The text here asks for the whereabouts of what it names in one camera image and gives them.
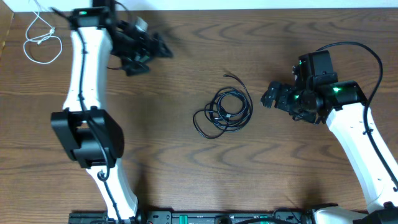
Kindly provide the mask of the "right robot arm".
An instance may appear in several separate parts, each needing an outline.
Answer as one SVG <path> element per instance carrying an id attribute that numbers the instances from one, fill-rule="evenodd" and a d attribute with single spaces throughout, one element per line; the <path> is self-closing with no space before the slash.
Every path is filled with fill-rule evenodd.
<path id="1" fill-rule="evenodd" d="M 397 223 L 397 162 L 374 124 L 370 100 L 355 81 L 339 81 L 329 51 L 298 60 L 292 69 L 295 83 L 271 82 L 261 103 L 296 121 L 328 126 L 359 180 L 368 211 L 320 205 L 305 212 L 301 223 Z"/>

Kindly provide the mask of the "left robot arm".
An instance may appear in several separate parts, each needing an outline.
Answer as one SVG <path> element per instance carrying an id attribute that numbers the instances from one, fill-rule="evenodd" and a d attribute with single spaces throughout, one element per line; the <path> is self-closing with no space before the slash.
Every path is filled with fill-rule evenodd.
<path id="1" fill-rule="evenodd" d="M 147 222 L 123 168 L 123 130 L 106 110 L 108 62 L 116 56 L 121 70 L 133 76 L 148 72 L 154 58 L 173 54 L 159 34 L 147 33 L 143 19 L 119 19 L 116 5 L 93 1 L 66 17 L 73 46 L 71 80 L 62 110 L 51 114 L 51 126 L 69 159 L 93 178 L 107 207 L 71 212 L 70 223 Z"/>

